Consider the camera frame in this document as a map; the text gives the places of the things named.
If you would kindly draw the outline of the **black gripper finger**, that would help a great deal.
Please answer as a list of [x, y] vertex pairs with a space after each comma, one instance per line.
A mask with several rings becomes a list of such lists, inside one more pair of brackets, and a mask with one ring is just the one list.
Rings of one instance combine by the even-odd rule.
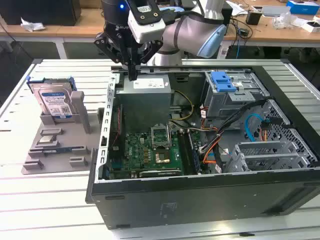
[[133, 80], [132, 56], [129, 47], [126, 46], [125, 35], [116, 33], [114, 37], [115, 39], [112, 39], [112, 36], [107, 32], [100, 32], [96, 36], [94, 44], [113, 62], [121, 63], [122, 68], [128, 72], [128, 79]]
[[133, 45], [133, 80], [138, 76], [141, 64], [146, 64], [163, 46], [162, 40], [153, 40]]

